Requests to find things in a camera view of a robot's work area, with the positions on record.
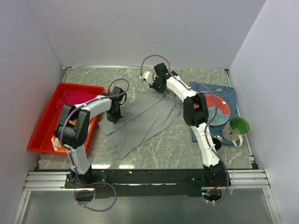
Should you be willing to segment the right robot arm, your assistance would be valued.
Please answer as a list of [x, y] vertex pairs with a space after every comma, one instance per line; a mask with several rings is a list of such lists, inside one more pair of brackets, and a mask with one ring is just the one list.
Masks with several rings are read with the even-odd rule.
[[209, 131], [206, 97], [187, 86], [179, 76], [173, 76], [164, 63], [154, 66], [156, 76], [148, 75], [149, 86], [159, 93], [173, 91], [183, 102], [185, 123], [194, 132], [203, 158], [204, 180], [209, 186], [215, 186], [225, 175], [225, 167], [216, 153], [215, 144]]

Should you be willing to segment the grey t-shirt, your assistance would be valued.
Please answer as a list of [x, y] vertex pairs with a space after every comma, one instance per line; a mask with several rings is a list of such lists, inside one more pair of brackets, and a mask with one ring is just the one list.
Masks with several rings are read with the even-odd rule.
[[166, 129], [180, 114], [182, 100], [172, 91], [150, 91], [122, 108], [117, 123], [107, 119], [99, 122], [100, 129], [112, 143], [120, 159], [143, 142]]

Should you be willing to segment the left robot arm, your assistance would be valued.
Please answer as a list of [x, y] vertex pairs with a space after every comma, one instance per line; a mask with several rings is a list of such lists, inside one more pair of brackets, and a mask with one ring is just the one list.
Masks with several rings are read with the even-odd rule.
[[72, 175], [83, 188], [89, 187], [93, 181], [92, 167], [85, 151], [90, 120], [105, 112], [109, 122], [117, 123], [122, 118], [121, 101], [126, 98], [127, 94], [122, 88], [114, 87], [112, 91], [81, 104], [65, 104], [61, 110], [54, 136], [66, 149]]

